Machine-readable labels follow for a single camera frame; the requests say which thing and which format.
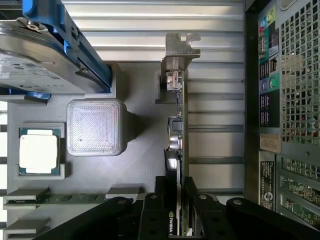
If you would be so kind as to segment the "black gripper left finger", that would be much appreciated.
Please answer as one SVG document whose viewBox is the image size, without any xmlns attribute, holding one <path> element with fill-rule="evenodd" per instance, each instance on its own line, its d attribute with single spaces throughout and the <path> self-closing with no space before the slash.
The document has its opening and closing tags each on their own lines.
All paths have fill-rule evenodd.
<svg viewBox="0 0 320 240">
<path fill-rule="evenodd" d="M 155 191 L 132 202 L 111 198 L 38 236 L 39 240 L 165 240 L 165 176 L 155 178 Z"/>
</svg>

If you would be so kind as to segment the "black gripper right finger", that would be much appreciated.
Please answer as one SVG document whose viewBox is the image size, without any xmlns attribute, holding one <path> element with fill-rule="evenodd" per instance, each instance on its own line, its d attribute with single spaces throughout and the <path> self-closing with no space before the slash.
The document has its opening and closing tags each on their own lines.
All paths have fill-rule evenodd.
<svg viewBox="0 0 320 240">
<path fill-rule="evenodd" d="M 318 240 L 319 231 L 250 200 L 234 197 L 221 204 L 199 193 L 192 177 L 184 179 L 190 221 L 200 224 L 206 240 Z"/>
</svg>

